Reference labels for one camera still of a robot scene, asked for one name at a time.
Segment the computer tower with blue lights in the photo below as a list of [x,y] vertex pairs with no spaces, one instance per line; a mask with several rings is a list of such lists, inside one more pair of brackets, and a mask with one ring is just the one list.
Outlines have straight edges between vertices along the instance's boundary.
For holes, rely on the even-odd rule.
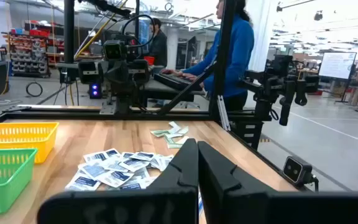
[[90,99],[101,99],[103,97],[103,91],[100,83],[89,84],[88,92]]

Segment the green plastic basket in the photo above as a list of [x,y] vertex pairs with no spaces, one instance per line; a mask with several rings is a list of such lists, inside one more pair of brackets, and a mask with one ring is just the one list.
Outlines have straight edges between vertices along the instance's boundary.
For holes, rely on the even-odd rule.
[[0,214],[7,212],[32,179],[36,149],[0,149]]

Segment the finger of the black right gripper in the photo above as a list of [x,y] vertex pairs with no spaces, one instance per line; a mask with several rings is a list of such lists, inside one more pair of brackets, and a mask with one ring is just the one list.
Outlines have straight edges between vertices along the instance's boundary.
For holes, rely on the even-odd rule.
[[127,67],[120,67],[118,80],[119,80],[118,93],[120,95],[128,93],[129,92],[129,72],[128,72]]
[[113,95],[117,94],[117,73],[119,71],[118,67],[109,68],[106,72],[106,79],[110,83],[111,92]]

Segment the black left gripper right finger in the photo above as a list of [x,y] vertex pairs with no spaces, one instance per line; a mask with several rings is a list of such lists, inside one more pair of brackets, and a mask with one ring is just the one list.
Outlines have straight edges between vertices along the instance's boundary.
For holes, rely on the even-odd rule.
[[198,142],[209,224],[358,224],[358,192],[277,191]]

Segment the yellow plastic basket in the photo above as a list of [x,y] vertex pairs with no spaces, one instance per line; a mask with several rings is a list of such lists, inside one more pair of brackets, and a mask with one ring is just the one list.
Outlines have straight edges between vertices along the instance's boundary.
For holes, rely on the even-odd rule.
[[36,148],[35,163],[41,164],[55,145],[60,123],[0,123],[0,149]]

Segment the white display screen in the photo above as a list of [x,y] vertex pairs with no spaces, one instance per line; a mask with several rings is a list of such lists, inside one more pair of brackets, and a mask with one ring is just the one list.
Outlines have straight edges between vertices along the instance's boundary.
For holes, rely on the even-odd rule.
[[355,52],[326,52],[319,68],[319,76],[345,79],[349,78],[356,59]]

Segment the person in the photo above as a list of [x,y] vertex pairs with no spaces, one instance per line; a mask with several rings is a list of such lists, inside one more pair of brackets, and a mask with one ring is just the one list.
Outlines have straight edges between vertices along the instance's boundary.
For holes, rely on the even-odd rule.
[[[248,91],[237,85],[244,78],[249,68],[254,48],[254,30],[245,7],[246,0],[239,0],[236,3],[230,46],[226,48],[228,56],[225,68],[223,98],[227,111],[242,110],[247,100]],[[213,62],[218,50],[222,49],[219,44],[220,36],[221,32],[219,31],[215,35],[213,46],[209,49],[203,61],[184,70],[164,69],[162,73],[187,78],[191,81],[196,80],[203,73],[204,69]]]
[[154,65],[167,66],[167,36],[161,31],[161,21],[153,18],[153,24],[149,25],[153,40],[149,46],[149,57],[154,58]]

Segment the parts bin shelf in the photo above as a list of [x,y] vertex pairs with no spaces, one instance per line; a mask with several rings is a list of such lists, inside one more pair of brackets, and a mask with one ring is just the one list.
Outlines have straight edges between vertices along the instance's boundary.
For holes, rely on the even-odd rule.
[[39,35],[2,32],[7,43],[12,75],[18,77],[49,77],[48,38]]

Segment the silver aluminium bracket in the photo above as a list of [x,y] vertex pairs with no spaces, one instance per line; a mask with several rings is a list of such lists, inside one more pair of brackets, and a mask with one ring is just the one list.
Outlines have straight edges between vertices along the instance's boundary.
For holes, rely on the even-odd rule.
[[218,110],[221,118],[221,125],[225,131],[231,130],[231,125],[227,116],[226,106],[222,95],[217,96]]

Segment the black computer keyboard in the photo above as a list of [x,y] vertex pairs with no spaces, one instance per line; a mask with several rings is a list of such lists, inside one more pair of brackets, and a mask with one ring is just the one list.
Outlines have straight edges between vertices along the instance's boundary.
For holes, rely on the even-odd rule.
[[167,75],[164,73],[155,73],[154,80],[176,90],[184,90],[187,86],[193,83],[185,78]]

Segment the grey computer desk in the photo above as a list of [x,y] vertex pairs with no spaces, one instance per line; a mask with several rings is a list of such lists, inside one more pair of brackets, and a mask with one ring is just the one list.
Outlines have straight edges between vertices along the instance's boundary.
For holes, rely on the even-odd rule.
[[172,100],[180,91],[170,88],[154,79],[150,79],[143,87],[140,88],[140,100],[144,106],[147,105],[148,99]]

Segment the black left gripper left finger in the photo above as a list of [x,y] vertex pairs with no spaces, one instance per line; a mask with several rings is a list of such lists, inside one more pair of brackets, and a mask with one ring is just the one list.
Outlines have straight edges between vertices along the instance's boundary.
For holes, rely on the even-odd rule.
[[67,191],[46,200],[37,224],[197,224],[198,145],[187,139],[146,189]]

